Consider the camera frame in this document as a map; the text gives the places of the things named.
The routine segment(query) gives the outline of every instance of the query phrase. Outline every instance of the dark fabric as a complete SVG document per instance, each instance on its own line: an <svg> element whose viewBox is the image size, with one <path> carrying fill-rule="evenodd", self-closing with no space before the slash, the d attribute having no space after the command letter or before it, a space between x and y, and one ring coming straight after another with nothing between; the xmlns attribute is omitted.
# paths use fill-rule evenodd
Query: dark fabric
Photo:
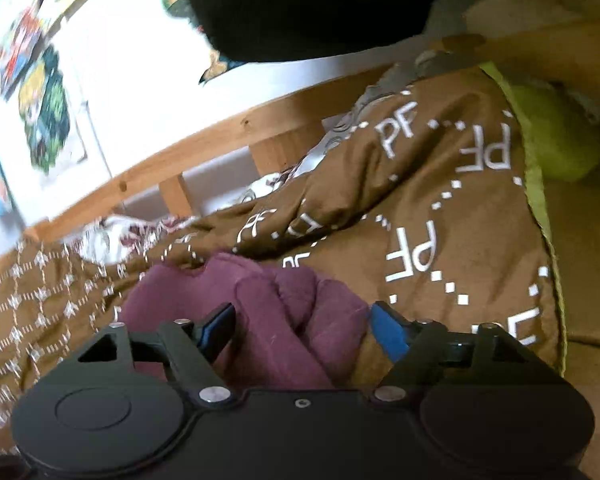
<svg viewBox="0 0 600 480"><path fill-rule="evenodd" d="M216 369L231 386L332 388L349 377L368 305L309 267L263 267L222 253L202 270L154 266L129 293L120 320L152 332L165 321L200 321L227 301L237 329Z"/></svg>
<svg viewBox="0 0 600 480"><path fill-rule="evenodd" d="M231 59L333 56L419 34L433 0L190 0L214 48Z"/></svg>

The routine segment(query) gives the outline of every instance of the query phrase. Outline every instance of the screw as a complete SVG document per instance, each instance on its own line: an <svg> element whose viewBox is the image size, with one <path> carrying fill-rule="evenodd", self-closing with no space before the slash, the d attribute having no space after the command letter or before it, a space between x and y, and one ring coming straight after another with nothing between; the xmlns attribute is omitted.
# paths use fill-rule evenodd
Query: screw
<svg viewBox="0 0 600 480"><path fill-rule="evenodd" d="M213 402L223 402L231 397L231 392L224 386L209 386L203 388L198 394L200 399L210 404Z"/></svg>
<svg viewBox="0 0 600 480"><path fill-rule="evenodd" d="M376 388L374 395L382 402L397 402L403 400L407 396L407 392L398 386L380 386Z"/></svg>

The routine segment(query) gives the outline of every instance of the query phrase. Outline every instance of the bedding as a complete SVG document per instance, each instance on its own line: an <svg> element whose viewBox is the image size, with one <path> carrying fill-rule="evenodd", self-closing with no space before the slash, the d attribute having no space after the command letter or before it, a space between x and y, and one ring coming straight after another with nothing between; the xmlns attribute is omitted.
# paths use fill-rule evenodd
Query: bedding
<svg viewBox="0 0 600 480"><path fill-rule="evenodd" d="M312 147L298 164L286 168L281 173L270 173L252 182L235 203L248 202L255 198L267 196L283 186L289 179L313 171L322 162L329 150L336 148L343 140L349 139L358 129L358 118L367 105L380 97L399 92L404 87L405 81L414 79L413 75L413 67L405 63L396 63L375 85L368 86L365 89L365 92L356 100L356 103L347 114L322 121L323 125L329 122L335 122L335 124L333 128L327 130L320 142Z"/></svg>
<svg viewBox="0 0 600 480"><path fill-rule="evenodd" d="M185 228L197 217L167 216L147 222L129 216L111 215L98 218L79 234L68 237L69 247L95 264L119 264L153 247L160 240Z"/></svg>
<svg viewBox="0 0 600 480"><path fill-rule="evenodd" d="M21 242L0 274L0 451L17 397L123 316L153 264L203 267L227 252L304 267L366 303L472 332L498 322L549 364L564 356L554 266L525 194L525 147L509 103L478 67L379 96L311 172L179 229L121 264L61 242ZM350 382L390 367L365 337Z"/></svg>
<svg viewBox="0 0 600 480"><path fill-rule="evenodd" d="M562 86L600 126L600 0L483 0L466 18L471 32L494 38L478 46L476 55ZM537 115L532 108L527 119L516 116L523 123ZM559 153L568 158L543 168L543 196L563 285L569 340L565 378L596 415L581 470L600 480L600 142L589 131L579 126L571 137L568 128L555 130L564 136Z"/></svg>

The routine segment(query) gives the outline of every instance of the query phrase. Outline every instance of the black object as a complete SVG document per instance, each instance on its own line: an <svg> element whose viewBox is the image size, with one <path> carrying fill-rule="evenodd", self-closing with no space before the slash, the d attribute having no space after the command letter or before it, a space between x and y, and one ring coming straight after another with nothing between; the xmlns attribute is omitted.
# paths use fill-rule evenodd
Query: black object
<svg viewBox="0 0 600 480"><path fill-rule="evenodd" d="M434 0L190 0L213 46L230 59L333 56L421 33Z"/></svg>
<svg viewBox="0 0 600 480"><path fill-rule="evenodd" d="M585 478L589 405L498 325L450 333L382 302L373 318L379 343L405 350L371 392L231 392L209 364L233 333L230 304L200 326L107 328L20 399L13 436L40 480Z"/></svg>

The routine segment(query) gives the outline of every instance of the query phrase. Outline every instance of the white wall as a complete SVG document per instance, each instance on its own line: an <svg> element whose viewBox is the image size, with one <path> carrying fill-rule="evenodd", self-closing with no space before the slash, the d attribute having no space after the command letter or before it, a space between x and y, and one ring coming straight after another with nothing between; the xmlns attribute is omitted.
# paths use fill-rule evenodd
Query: white wall
<svg viewBox="0 0 600 480"><path fill-rule="evenodd" d="M0 0L0 38L27 1ZM432 21L441 24L430 27L436 36L462 30L460 12L468 4L462 1L462 8L450 16L445 1L432 13ZM429 38L418 36L346 56L249 64L204 86L198 80L208 65L205 42L185 20L166 14L160 0L87 0L68 17L54 43L61 62L71 65L81 83L97 138L84 138L87 162L68 171L55 186L41 190L30 173L17 110L0 99L0 159L27 225L60 214L104 183L109 170L120 174L201 128L273 98L392 60L413 59ZM258 175L244 149L186 177L194 197L208 212L237 197ZM145 217L163 212L164 205L160 209L160 201L150 195L129 205L129 211ZM8 224L0 220L2 230ZM11 243L13 236L2 236L0 252Z"/></svg>

